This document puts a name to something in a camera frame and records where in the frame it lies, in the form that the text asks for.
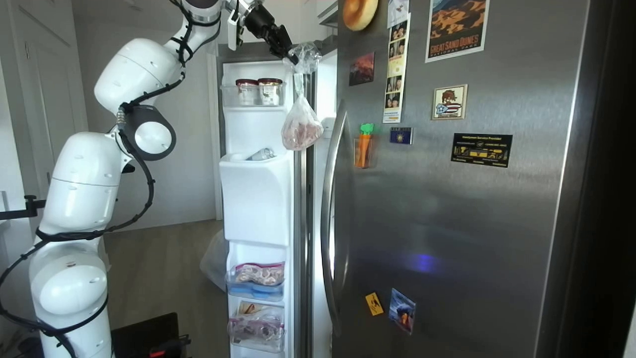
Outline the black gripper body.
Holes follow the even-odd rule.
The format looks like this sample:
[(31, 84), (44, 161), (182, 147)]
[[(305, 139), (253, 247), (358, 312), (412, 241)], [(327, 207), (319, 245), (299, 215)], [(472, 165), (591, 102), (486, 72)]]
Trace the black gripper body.
[(245, 16), (245, 26), (253, 36), (265, 40), (275, 56), (287, 58), (293, 50), (293, 40), (287, 28), (279, 26), (265, 6), (255, 6)]

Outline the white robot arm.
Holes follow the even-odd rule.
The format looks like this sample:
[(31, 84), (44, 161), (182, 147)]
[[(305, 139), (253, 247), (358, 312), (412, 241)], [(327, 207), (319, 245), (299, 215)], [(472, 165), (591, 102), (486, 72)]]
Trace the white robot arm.
[(82, 131), (56, 161), (44, 217), (31, 249), (31, 292), (44, 358), (114, 358), (108, 273), (98, 253), (112, 223), (124, 169), (168, 157), (176, 129), (156, 100), (186, 80), (186, 66), (221, 32), (237, 46), (243, 32), (291, 54), (285, 26), (263, 0), (172, 0), (182, 28), (164, 44), (134, 38), (102, 72), (94, 96), (116, 117), (106, 133)]

